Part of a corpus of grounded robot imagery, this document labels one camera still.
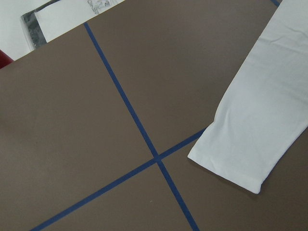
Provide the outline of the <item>plastic bag with paper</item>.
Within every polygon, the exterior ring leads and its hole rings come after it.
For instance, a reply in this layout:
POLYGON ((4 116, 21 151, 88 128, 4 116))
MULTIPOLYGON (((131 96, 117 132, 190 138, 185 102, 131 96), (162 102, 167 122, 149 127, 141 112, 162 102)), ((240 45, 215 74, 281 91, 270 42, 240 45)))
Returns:
POLYGON ((120 4, 121 0, 51 0, 21 16, 30 51, 120 4))

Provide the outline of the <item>red cylinder object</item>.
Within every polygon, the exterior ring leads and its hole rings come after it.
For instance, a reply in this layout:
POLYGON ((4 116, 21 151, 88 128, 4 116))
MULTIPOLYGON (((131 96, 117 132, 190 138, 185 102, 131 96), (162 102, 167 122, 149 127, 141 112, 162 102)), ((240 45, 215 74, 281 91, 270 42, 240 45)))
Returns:
POLYGON ((0 50, 0 69, 4 68, 5 66, 11 64, 13 59, 10 58, 6 53, 0 50))

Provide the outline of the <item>white long-sleeve printed shirt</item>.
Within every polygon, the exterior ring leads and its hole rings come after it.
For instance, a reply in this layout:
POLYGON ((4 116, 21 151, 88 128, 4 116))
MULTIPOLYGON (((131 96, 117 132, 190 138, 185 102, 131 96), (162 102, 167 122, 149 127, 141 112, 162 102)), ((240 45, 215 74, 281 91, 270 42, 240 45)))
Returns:
POLYGON ((284 0, 188 158, 258 194, 308 126, 308 3, 284 0))

